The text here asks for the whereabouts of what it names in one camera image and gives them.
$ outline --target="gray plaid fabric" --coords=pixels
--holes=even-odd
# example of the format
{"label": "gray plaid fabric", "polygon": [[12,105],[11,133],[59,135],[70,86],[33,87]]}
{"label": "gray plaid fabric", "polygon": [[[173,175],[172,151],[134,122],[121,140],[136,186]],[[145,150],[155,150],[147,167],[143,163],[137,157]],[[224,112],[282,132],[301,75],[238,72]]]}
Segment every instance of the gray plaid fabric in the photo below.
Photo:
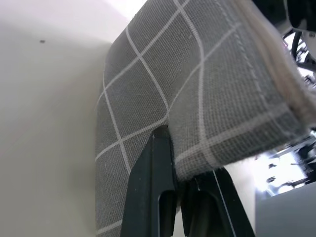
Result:
{"label": "gray plaid fabric", "polygon": [[118,237],[128,177],[168,124],[180,180],[305,134],[230,0],[149,0],[113,43],[98,101],[97,235]]}

